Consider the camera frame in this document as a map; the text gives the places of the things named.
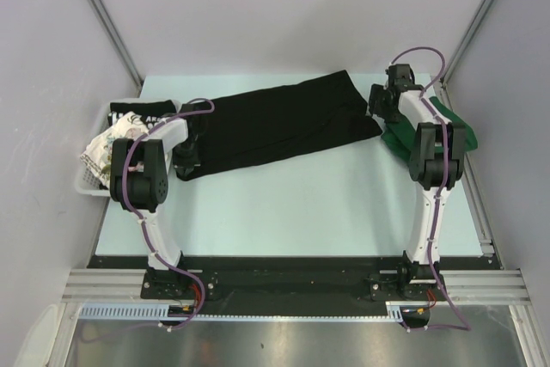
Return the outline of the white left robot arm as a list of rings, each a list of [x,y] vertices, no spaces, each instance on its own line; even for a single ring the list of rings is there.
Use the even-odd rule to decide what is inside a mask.
[[[178,113],[168,114],[137,138],[113,142],[109,191],[111,199],[134,215],[148,249],[143,299],[179,300],[191,293],[194,304],[205,297],[202,281],[182,267],[183,253],[166,222],[162,204],[168,197],[166,156],[191,140],[188,122],[213,113],[215,104],[196,98]]]

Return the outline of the plain black t-shirt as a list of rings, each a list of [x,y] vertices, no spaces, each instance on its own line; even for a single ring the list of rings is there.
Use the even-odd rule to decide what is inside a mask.
[[[382,128],[345,70],[294,85],[216,98],[199,139],[203,176],[278,162],[376,138]]]

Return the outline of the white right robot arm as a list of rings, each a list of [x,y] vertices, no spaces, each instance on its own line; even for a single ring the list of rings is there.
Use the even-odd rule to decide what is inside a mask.
[[[413,127],[408,171],[417,184],[412,233],[394,274],[371,277],[371,295],[431,299],[443,284],[439,276],[439,235],[447,199],[461,179],[467,128],[445,116],[417,84],[408,64],[391,64],[385,85],[371,86],[369,106],[386,125],[406,120]]]

